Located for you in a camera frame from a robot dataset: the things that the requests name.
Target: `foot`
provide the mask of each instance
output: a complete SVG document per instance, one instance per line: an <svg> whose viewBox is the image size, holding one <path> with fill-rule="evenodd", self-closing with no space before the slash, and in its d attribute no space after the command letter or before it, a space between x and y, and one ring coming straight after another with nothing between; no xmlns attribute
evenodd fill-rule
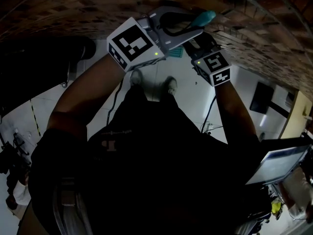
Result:
<svg viewBox="0 0 313 235"><path fill-rule="evenodd" d="M142 77L142 72L140 70L134 70L130 78L131 86L141 85Z"/></svg>
<svg viewBox="0 0 313 235"><path fill-rule="evenodd" d="M165 91L168 94L175 95L177 91L177 81L172 76L167 77L167 79L164 82Z"/></svg>

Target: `tiled floor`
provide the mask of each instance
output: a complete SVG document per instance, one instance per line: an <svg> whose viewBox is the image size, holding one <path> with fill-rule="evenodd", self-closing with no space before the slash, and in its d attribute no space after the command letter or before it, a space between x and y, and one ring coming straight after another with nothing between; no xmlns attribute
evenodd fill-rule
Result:
<svg viewBox="0 0 313 235"><path fill-rule="evenodd" d="M106 53L105 40L98 40L95 55L89 60L79 62L76 76L81 75ZM167 58L166 61L160 61L153 66L143 67L141 68L144 75L143 87L148 100L158 101L160 91L159 88L161 84L168 76L175 77L178 82L178 91L175 95L175 99L179 107L200 129L208 112L211 101L215 95L215 90L200 76L198 76L191 67L190 58L185 52L182 58L170 57ZM123 86L118 94L116 105L111 113L110 120L112 119L119 104L123 101L125 93L130 88L130 75L131 73L129 72L124 78ZM247 108L249 108L251 103L257 82L263 81L266 83L266 81L258 75L250 73L244 69L240 69L237 66L233 67L231 81ZM284 104L284 100L288 92L281 87L277 88L278 89L275 90L274 95L275 102L284 107L286 110L290 110ZM106 125L108 111L113 105L113 98L116 90L117 88L104 103L92 122L88 125L88 138ZM3 118L3 123L0 125L0 131L4 138L7 141L12 142L13 133L16 129L18 129L18 132L25 139L25 149L31 153L35 148L36 143L40 140L34 115L31 110L31 105L33 105L34 114L42 135L46 130L48 118L55 107L57 100L64 91L65 89L62 88L61 85L58 85L49 91L38 95L31 101L26 102L17 109L13 110L10 114L6 115ZM252 111L249 111L249 113L256 126L258 135L265 132L265 137L267 139L278 138L279 133L281 132L286 121L285 118L274 110L269 109L266 121L262 126L260 126L264 115ZM208 121L213 125L210 126L210 129L222 125L216 102L212 107ZM223 128L212 131L212 136L226 142Z"/></svg>

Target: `black pants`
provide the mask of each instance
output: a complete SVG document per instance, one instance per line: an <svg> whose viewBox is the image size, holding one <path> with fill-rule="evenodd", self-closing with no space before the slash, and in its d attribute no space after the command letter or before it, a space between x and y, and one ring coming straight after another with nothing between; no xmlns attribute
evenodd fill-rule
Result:
<svg viewBox="0 0 313 235"><path fill-rule="evenodd" d="M160 102L148 101L144 90L139 85L132 86L125 95L124 101L116 110L110 126L121 125L144 128L157 128L167 122L173 129L162 131L177 131L179 129L188 132L199 133L198 128L178 107L175 98L169 93L162 95Z"/></svg>

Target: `black cable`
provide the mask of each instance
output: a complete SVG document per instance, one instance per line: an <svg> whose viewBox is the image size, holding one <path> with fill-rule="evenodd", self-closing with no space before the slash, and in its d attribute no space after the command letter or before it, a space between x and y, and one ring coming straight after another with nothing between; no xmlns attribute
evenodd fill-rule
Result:
<svg viewBox="0 0 313 235"><path fill-rule="evenodd" d="M2 135L1 135L1 133L0 133L0 140L1 140L2 145L4 146L5 142L4 142L4 139L3 139Z"/></svg>
<svg viewBox="0 0 313 235"><path fill-rule="evenodd" d="M283 196L279 193L278 189L275 187L275 185L272 185L275 189L275 193L277 195L277 197L280 199L280 201L282 201L283 204L285 204L285 202L283 201Z"/></svg>
<svg viewBox="0 0 313 235"><path fill-rule="evenodd" d="M207 130L207 131L205 131L204 133L208 133L208 132L213 131L213 130L218 129L218 128L222 128L222 126L219 126L219 127L213 128L213 129L211 129L211 130Z"/></svg>
<svg viewBox="0 0 313 235"><path fill-rule="evenodd" d="M115 106L115 103L116 103L117 94L120 92L120 90L121 90L121 88L122 88L123 81L124 81L124 79L122 79L121 83L119 84L118 90L117 90L117 92L115 93L115 96L114 96L113 106L112 106L112 108L111 108L111 109L109 110L109 112L108 112L107 126L108 126L108 124L109 124L109 119L110 119L111 111L113 111L114 106Z"/></svg>
<svg viewBox="0 0 313 235"><path fill-rule="evenodd" d="M205 120L204 120L203 126L202 126L202 128L201 128L201 133L203 133L203 129L204 129L205 123L206 123L206 121L207 121L207 118L209 117L209 114L210 114L210 111L211 111L211 109L212 109L212 106L213 106L213 103L214 103L215 99L216 99L216 96L214 96L214 98L213 98L213 100L212 100L212 103L211 103L211 105L210 105L209 111L208 111L208 113L207 113L207 115L206 115L206 118L205 118Z"/></svg>
<svg viewBox="0 0 313 235"><path fill-rule="evenodd" d="M200 129L202 128L202 126L206 125L206 123L210 123L210 122L202 123L201 126L200 126Z"/></svg>

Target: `brick wall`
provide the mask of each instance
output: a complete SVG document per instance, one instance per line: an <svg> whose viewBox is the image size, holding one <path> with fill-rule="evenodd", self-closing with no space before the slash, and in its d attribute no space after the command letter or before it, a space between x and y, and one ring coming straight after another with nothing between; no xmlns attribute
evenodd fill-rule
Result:
<svg viewBox="0 0 313 235"><path fill-rule="evenodd" d="M206 28L233 62L313 100L313 0L0 0L0 42L40 36L106 38L160 5L218 16Z"/></svg>

